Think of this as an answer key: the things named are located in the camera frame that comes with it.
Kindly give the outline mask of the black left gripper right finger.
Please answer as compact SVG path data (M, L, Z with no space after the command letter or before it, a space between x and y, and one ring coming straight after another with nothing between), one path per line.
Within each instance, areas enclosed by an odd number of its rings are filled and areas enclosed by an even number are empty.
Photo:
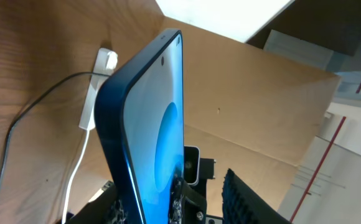
M227 170L222 192L223 221L229 224L291 224L272 209L231 169Z

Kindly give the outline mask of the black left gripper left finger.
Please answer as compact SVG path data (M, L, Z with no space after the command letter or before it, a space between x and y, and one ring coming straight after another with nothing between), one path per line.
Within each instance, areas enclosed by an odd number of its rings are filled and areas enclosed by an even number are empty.
M117 196L116 187L112 185L105 193L109 193L111 202L109 209L104 215L104 224L127 224L127 214L123 208L121 199Z

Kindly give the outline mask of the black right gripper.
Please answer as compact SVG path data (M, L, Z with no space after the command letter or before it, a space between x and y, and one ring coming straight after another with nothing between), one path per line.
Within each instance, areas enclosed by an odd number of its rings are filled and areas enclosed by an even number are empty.
M215 179L215 159L200 158L199 182L184 184L175 175L171 185L168 224L222 224L223 218L207 213L207 181Z

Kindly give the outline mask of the blue Galaxy smartphone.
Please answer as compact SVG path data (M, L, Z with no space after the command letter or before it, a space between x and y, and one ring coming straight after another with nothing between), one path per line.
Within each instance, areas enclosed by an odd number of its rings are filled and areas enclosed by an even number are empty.
M167 223L184 169L183 46L166 29L101 86L94 108L128 223Z

